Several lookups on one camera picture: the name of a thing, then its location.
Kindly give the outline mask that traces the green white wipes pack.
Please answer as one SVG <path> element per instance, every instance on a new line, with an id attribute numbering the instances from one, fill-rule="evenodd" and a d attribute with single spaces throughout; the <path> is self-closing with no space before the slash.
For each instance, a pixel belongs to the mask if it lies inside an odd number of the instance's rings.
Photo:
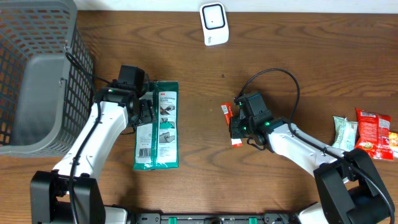
<path id="1" fill-rule="evenodd" d="M 152 82 L 141 97 L 152 103 L 156 121 L 136 129 L 134 170 L 178 168 L 178 97 L 177 81 Z"/>

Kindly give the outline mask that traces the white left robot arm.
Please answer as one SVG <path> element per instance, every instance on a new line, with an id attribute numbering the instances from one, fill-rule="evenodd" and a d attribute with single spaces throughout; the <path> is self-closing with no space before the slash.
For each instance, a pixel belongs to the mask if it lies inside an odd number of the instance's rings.
<path id="1" fill-rule="evenodd" d="M 152 100 L 131 90 L 105 87 L 72 148 L 50 172 L 30 182 L 32 223 L 134 223 L 134 215 L 105 205 L 98 180 L 118 136 L 128 126 L 156 121 Z"/>

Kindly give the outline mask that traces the small orange tissue pack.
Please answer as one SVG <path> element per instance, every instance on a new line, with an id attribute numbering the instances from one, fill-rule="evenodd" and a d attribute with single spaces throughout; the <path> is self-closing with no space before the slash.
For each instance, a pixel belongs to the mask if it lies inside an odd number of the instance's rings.
<path id="1" fill-rule="evenodd" d="M 389 132 L 389 147 L 393 151 L 394 158 L 398 158 L 398 134 Z"/>

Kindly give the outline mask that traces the mint green tissue pack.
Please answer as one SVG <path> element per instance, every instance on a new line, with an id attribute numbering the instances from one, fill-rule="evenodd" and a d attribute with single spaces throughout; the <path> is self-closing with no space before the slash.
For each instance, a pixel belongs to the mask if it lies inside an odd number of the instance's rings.
<path id="1" fill-rule="evenodd" d="M 338 116 L 334 116 L 333 120 L 335 124 L 335 141 L 332 146 L 352 151 L 356 144 L 358 123 Z"/>

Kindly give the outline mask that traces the red coffee stick sachet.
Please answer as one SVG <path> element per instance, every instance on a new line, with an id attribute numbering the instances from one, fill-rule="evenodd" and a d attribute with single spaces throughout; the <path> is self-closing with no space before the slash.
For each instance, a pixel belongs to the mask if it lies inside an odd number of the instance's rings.
<path id="1" fill-rule="evenodd" d="M 226 124 L 230 128 L 231 118 L 233 117 L 233 111 L 232 111 L 231 103 L 229 103 L 229 102 L 222 103 L 221 104 L 221 109 L 223 110 L 223 113 L 224 113 L 224 116 L 225 116 L 225 120 L 226 120 Z M 233 147 L 241 147 L 243 145 L 243 143 L 242 143 L 242 141 L 240 139 L 231 138 L 231 145 Z"/>

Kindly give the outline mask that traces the red candy bag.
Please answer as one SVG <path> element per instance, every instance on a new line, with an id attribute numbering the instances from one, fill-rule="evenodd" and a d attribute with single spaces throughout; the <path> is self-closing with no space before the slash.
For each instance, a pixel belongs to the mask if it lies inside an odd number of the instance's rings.
<path id="1" fill-rule="evenodd" d="M 356 109 L 359 138 L 355 149 L 362 149 L 373 159 L 393 160 L 393 150 L 389 146 L 389 115 Z"/>

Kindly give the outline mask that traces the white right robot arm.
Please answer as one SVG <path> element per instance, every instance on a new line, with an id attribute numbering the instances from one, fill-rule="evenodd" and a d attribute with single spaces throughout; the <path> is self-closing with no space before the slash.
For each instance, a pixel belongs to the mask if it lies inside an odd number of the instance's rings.
<path id="1" fill-rule="evenodd" d="M 320 201 L 298 213 L 300 223 L 379 223 L 395 220 L 395 206 L 372 159 L 360 149 L 345 151 L 305 134 L 286 119 L 259 123 L 234 116 L 232 138 L 284 156 L 311 174 Z"/>

